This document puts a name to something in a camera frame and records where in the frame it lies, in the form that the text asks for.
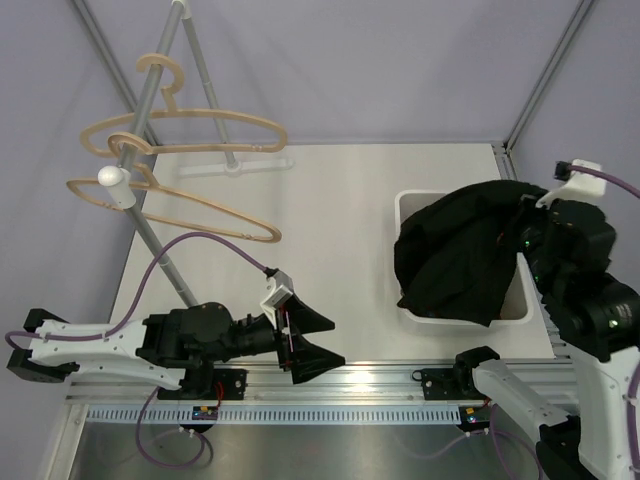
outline white table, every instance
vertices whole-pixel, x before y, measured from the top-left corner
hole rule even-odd
[[[276,225],[276,244],[234,242],[260,262],[293,278],[302,301],[336,323],[333,332],[309,335],[313,343],[344,355],[348,363],[448,361],[488,345],[505,359],[552,358],[539,305],[525,325],[481,337],[413,336],[401,330],[393,273],[394,197],[407,189],[455,190],[499,178],[488,144],[289,146],[274,157],[293,169],[237,178],[180,178],[179,166],[223,162],[223,154],[158,157],[160,183],[188,190]],[[243,159],[260,154],[238,155]],[[207,225],[249,230],[242,222],[173,197],[150,193],[145,212]],[[185,230],[152,223],[161,242]],[[170,251],[199,302],[223,303],[234,318],[259,314],[264,276],[215,242],[190,239]],[[128,309],[151,254],[136,235],[111,321]],[[135,318],[184,308],[159,268],[152,274]],[[253,359],[274,362],[275,354]]]

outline metal pole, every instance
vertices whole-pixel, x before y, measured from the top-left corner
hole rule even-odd
[[[511,133],[509,133],[509,136],[507,137],[505,148],[508,154],[511,154],[518,138],[524,131],[525,127],[529,124],[529,121],[533,118],[533,114],[542,100],[544,93],[547,91],[547,88],[554,79],[558,69],[567,58],[567,53],[577,38],[578,33],[585,25],[585,22],[589,17],[589,14],[593,11],[593,7],[596,3],[598,3],[598,0],[581,0],[574,10],[569,23],[565,27],[560,40],[558,40],[558,43],[551,54],[551,58],[549,58],[549,61],[545,65],[542,74],[538,78],[538,81],[527,100],[527,103],[522,109],[518,120],[516,120],[516,124],[511,129]]]
[[[157,252],[162,250],[162,244],[160,243],[160,240],[158,240],[158,237],[156,236],[154,231],[151,229],[151,226],[149,225],[147,219],[144,218],[144,215],[142,215],[142,211],[140,210],[138,204],[134,205],[132,208],[126,209],[125,213],[136,226],[138,234],[140,234],[140,237],[142,238],[142,240],[144,240],[144,243],[147,245],[149,250],[151,250],[151,253],[155,256]],[[162,268],[165,275],[171,282],[171,285],[173,285],[173,288],[176,289],[176,292],[178,293],[178,295],[180,295],[180,298],[182,298],[182,301],[187,305],[187,307],[193,307],[194,305],[197,305],[198,302],[196,301],[196,297],[194,297],[193,293],[191,293],[191,290],[187,286],[187,282],[184,281],[184,279],[180,275],[180,272],[178,272],[178,269],[171,261],[171,258],[169,258],[169,255],[165,253],[162,257],[160,257],[158,265],[160,265],[160,268]]]
[[[122,99],[127,110],[133,112],[136,109],[138,100],[136,99],[131,86],[127,82],[120,64],[113,55],[111,47],[107,42],[107,39],[102,33],[100,25],[96,21],[93,12],[86,4],[85,0],[68,0],[71,9],[78,16],[78,20],[83,30],[87,34],[89,42],[93,46],[98,59],[102,62],[107,74],[113,82],[113,86],[116,89],[116,93]],[[160,145],[160,141],[150,125],[147,124],[145,130],[145,137],[147,142],[151,145]]]
[[[213,85],[211,84],[211,78],[209,77],[209,70],[207,69],[207,63],[204,60],[204,55],[200,48],[200,42],[198,41],[198,35],[196,34],[196,29],[193,25],[193,19],[191,17],[183,18],[182,25],[184,25],[184,31],[187,34],[187,39],[189,40],[189,45],[193,52],[193,58],[196,61],[196,67],[198,67],[198,73],[200,74],[200,80],[202,81],[202,87],[204,88],[204,94],[207,96],[209,107],[219,109],[220,106],[218,105],[218,99],[213,91]],[[214,121],[216,122],[220,141],[222,143],[229,143],[229,134],[227,133],[225,121],[222,118],[214,118]],[[224,155],[227,158],[228,168],[234,169],[238,166],[238,161],[236,160],[233,152],[224,152]]]
[[[176,34],[176,30],[178,29],[178,25],[180,24],[180,17],[182,16],[184,8],[185,7],[181,2],[174,2],[171,5],[169,18],[167,19],[167,23],[164,27],[164,30],[162,31],[160,43],[158,44],[158,48],[156,50],[158,53],[161,53],[163,55],[169,53],[169,49],[171,48],[171,43],[173,42],[173,38]],[[155,97],[158,86],[160,85],[162,70],[163,67],[160,65],[152,65],[149,69],[147,80],[142,87],[140,102],[136,107],[133,121],[131,122],[131,128],[129,129],[129,131],[134,135],[140,136],[142,132],[144,132],[145,125],[147,124],[147,120],[149,117],[149,112],[151,111],[151,106],[153,104],[153,98]],[[137,150],[135,148],[127,145],[120,155],[118,166],[131,171],[136,152]],[[138,234],[147,245],[151,253],[154,256],[157,255],[160,250],[162,250],[162,244],[149,225],[149,222],[142,214],[140,205],[136,202],[133,207],[125,209],[125,212],[135,225]],[[171,285],[173,285],[178,295],[180,295],[180,298],[182,298],[182,301],[184,301],[184,303],[188,307],[197,305],[198,302],[196,301],[196,298],[193,296],[193,293],[191,293],[191,290],[187,286],[187,283],[184,281],[184,279],[178,272],[178,269],[175,267],[167,254],[164,254],[162,255],[162,257],[160,257],[159,264],[162,267],[165,275],[171,282]]]
[[[171,44],[173,43],[173,37],[178,29],[180,17],[182,16],[183,11],[184,5],[181,2],[174,2],[171,4],[169,18],[167,18],[167,23],[164,26],[160,42],[158,43],[158,48],[156,49],[157,53],[162,55],[169,53]],[[138,102],[136,111],[133,115],[133,120],[131,121],[131,127],[129,128],[129,131],[134,135],[140,136],[142,135],[142,132],[144,132],[144,127],[147,124],[149,112],[153,105],[153,99],[156,96],[158,87],[160,86],[162,70],[162,65],[151,65],[151,68],[149,68],[147,79],[144,82],[142,93],[140,94],[140,101]],[[122,149],[122,153],[120,154],[118,166],[131,171],[136,152],[137,150],[131,145],[125,145]]]

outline black cloth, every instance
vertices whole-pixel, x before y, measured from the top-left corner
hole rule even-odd
[[[519,245],[508,231],[522,195],[534,185],[494,180],[469,185],[402,223],[394,246],[398,306],[420,317],[469,320],[489,326],[500,318]]]

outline white bin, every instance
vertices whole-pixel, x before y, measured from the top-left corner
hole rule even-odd
[[[402,222],[418,210],[435,203],[449,192],[434,190],[405,190],[396,195],[395,216],[396,236],[400,235]],[[519,253],[517,268],[507,290],[502,305],[501,319],[491,322],[489,327],[484,327],[467,320],[454,320],[448,318],[423,318],[413,315],[409,310],[401,310],[400,322],[403,327],[417,335],[450,335],[450,336],[475,336],[490,334],[498,329],[522,325],[534,316],[535,285],[531,279],[529,267],[524,256]],[[398,284],[398,299],[400,298],[400,284]]]

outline wooden hanger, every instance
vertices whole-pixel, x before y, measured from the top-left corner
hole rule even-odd
[[[274,131],[278,134],[279,139],[277,143],[270,145],[251,145],[247,143],[203,143],[194,145],[162,145],[157,147],[150,147],[150,154],[160,153],[182,153],[182,152],[264,152],[273,153],[279,152],[287,144],[287,131],[284,127],[276,122],[267,120],[266,118],[257,117],[255,115],[249,115],[247,113],[234,112],[232,110],[214,110],[208,108],[177,108],[176,101],[173,98],[175,93],[178,93],[184,85],[184,72],[180,65],[178,65],[171,58],[160,55],[159,53],[149,53],[141,56],[136,62],[136,69],[139,72],[144,72],[147,67],[151,65],[162,65],[168,68],[173,73],[173,83],[161,88],[162,97],[167,105],[166,110],[152,110],[149,114],[149,118],[186,118],[186,117],[200,117],[200,118],[222,118],[225,120],[238,120],[259,127],[264,127]],[[85,128],[80,134],[80,143],[91,153],[99,157],[113,157],[114,150],[109,148],[108,150],[100,149],[91,143],[91,135],[98,133],[106,128],[116,127],[118,125],[131,123],[133,120],[133,113],[127,115],[120,115],[117,117],[108,118],[101,122],[90,125]],[[123,135],[126,132],[116,132],[113,135]],[[128,139],[132,139],[132,134],[128,134]]]
[[[114,138],[111,141],[111,143],[116,145],[117,148],[119,148],[120,143],[128,143],[132,145],[133,142],[136,141],[135,139],[131,139],[127,136],[124,136],[125,134],[121,134],[121,135],[123,135],[123,137]],[[129,186],[131,187],[132,190],[146,190],[148,192],[163,193],[163,194],[171,195],[178,198],[184,198],[186,200],[190,200],[192,202],[196,202],[201,205],[204,205],[205,207],[213,208],[220,212],[226,213],[228,215],[231,215],[232,217],[245,220],[246,222],[249,222],[252,225],[256,225],[260,228],[263,228],[264,230],[269,232],[271,236],[267,237],[267,236],[261,236],[261,235],[251,235],[248,233],[236,232],[234,230],[224,230],[221,228],[207,227],[205,225],[200,225],[197,223],[188,223],[180,220],[175,220],[173,218],[163,217],[160,215],[144,213],[143,215],[149,220],[165,223],[167,225],[174,225],[176,227],[183,227],[189,230],[197,230],[201,232],[215,233],[217,235],[226,235],[227,237],[253,240],[254,242],[276,243],[276,242],[279,242],[280,239],[282,238],[282,233],[280,233],[280,230],[278,230],[276,227],[274,227],[270,223],[263,222],[262,220],[252,217],[251,215],[247,215],[246,213],[239,212],[238,210],[234,210],[233,208],[227,207],[226,205],[222,205],[221,203],[212,202],[211,200],[208,200],[204,197],[200,197],[198,195],[194,195],[192,193],[178,190],[175,188],[165,187],[164,185],[161,185],[158,182],[156,177],[151,172],[151,169],[146,165],[136,163],[134,164],[134,168],[138,170],[140,173],[142,173],[142,176],[144,177],[145,181],[130,182]],[[123,211],[121,208],[116,207],[115,205],[98,200],[97,198],[94,198],[88,195],[87,193],[81,191],[79,187],[83,185],[99,185],[99,182],[97,178],[73,178],[67,182],[67,187],[69,188],[69,190],[71,190],[74,194],[76,194],[78,197],[82,198],[83,200],[86,200],[89,203],[93,203],[94,205],[98,205],[99,207],[108,208],[109,210],[113,210],[115,212]]]

